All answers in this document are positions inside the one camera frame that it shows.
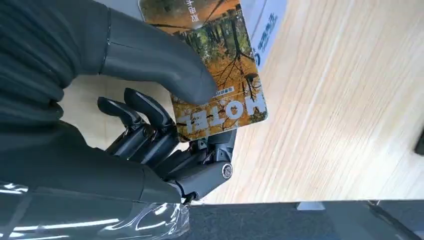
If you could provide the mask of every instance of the autumn forest picture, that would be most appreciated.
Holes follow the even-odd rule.
[[[181,142],[267,118],[240,0],[140,0],[145,21],[196,51],[218,85],[204,105],[171,96]]]

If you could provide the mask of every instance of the transparent plastic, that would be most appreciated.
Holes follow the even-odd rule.
[[[133,202],[4,182],[0,203],[2,240],[163,240],[190,228],[189,209],[181,203]]]

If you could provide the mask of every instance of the wooden table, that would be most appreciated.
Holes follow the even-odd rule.
[[[421,0],[289,0],[261,72],[269,118],[238,131],[234,175],[204,202],[424,199],[423,14]],[[129,86],[172,111],[157,84],[86,78],[61,105],[92,146],[122,130],[98,96]]]

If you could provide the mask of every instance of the metal screw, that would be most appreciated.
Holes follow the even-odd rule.
[[[144,125],[143,135],[146,138],[150,138],[155,133],[155,130],[149,124]]]
[[[224,164],[222,166],[222,177],[224,179],[229,179],[233,175],[233,166],[229,163]]]

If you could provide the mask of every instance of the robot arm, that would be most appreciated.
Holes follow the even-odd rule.
[[[106,152],[149,166],[177,189],[185,203],[200,200],[232,176],[235,129],[192,141],[188,149],[170,155],[179,143],[178,134],[163,107],[131,88],[125,89],[124,100],[122,103],[100,97],[97,101],[103,113],[119,117],[126,127]],[[150,124],[137,112],[145,114]]]
[[[187,183],[188,176],[204,173],[204,166],[190,168],[191,173],[168,166],[189,162],[183,155],[204,157],[202,163],[209,164],[212,146],[164,161],[177,144],[176,132],[160,107],[146,104],[147,96],[126,102],[132,104],[129,113],[146,113],[151,126],[134,115],[126,118],[124,124],[134,125],[108,149],[143,164],[88,147],[75,127],[60,121],[57,104],[79,74],[156,81],[186,102],[203,104],[216,84],[194,51],[91,0],[3,0],[0,10],[0,180],[142,202],[178,203],[181,196],[208,192]]]

